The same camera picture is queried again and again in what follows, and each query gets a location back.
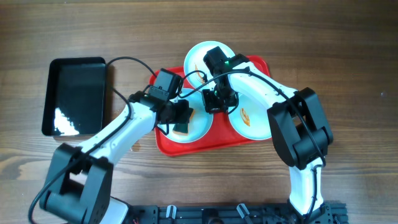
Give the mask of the green orange sponge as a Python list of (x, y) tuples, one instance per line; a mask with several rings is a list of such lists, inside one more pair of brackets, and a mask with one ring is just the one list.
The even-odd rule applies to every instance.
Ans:
[(189, 122), (192, 120), (194, 114), (195, 110), (193, 108), (188, 108), (184, 113), (182, 113), (173, 127), (173, 133), (187, 136), (189, 133)]

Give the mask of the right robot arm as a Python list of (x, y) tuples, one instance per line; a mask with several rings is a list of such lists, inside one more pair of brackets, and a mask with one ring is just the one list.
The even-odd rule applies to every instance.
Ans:
[(333, 134), (317, 94), (310, 88), (295, 90), (260, 72), (246, 57), (219, 59), (205, 66), (215, 90), (205, 104), (213, 111), (236, 106), (237, 93), (248, 97), (267, 113), (267, 128), (274, 148), (288, 165), (291, 191), (288, 204), (302, 220), (320, 214), (321, 170), (325, 167)]

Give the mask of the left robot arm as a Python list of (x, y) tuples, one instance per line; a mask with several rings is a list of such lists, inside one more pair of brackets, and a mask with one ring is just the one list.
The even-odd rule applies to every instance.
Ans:
[(186, 123), (187, 100), (142, 91), (103, 130), (77, 146), (56, 148), (42, 190), (32, 202), (68, 223), (127, 223), (130, 206), (111, 196), (114, 166), (157, 124)]

